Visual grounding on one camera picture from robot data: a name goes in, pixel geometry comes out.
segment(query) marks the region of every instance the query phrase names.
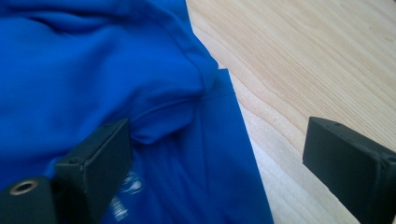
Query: light wood surface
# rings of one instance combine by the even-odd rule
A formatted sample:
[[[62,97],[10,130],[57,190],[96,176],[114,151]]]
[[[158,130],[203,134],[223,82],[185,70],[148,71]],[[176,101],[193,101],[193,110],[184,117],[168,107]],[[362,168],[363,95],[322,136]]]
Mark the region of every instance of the light wood surface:
[[[188,0],[232,73],[276,223],[358,223],[302,165],[309,116],[396,150],[392,0]]]

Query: blue t-shirt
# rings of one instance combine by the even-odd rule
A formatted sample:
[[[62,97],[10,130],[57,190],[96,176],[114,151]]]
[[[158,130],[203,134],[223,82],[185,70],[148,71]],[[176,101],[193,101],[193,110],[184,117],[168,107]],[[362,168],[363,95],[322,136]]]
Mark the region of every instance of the blue t-shirt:
[[[272,222],[226,70],[183,0],[5,0],[0,189],[128,118],[134,165],[103,223]]]

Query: wood grain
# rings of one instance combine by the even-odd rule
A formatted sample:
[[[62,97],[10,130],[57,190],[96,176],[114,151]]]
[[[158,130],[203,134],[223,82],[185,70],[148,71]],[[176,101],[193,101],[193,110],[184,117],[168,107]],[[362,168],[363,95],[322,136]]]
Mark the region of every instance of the wood grain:
[[[188,0],[230,69],[276,223],[358,223],[302,165],[310,116],[396,150],[396,3]]]

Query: blue shirt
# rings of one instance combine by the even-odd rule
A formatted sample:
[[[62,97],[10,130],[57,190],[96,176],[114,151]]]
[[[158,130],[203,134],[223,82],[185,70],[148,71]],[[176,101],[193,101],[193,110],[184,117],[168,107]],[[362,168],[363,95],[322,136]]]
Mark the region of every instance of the blue shirt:
[[[128,118],[134,165],[103,223],[272,222],[226,70],[185,2],[0,6],[0,189]]]

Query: wooden table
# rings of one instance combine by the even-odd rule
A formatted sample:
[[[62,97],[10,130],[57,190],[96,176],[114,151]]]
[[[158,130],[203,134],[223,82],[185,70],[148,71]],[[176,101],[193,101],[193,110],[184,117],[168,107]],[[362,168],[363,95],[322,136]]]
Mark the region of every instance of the wooden table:
[[[308,117],[396,150],[392,0],[188,0],[230,69],[276,223],[358,223],[302,165]]]

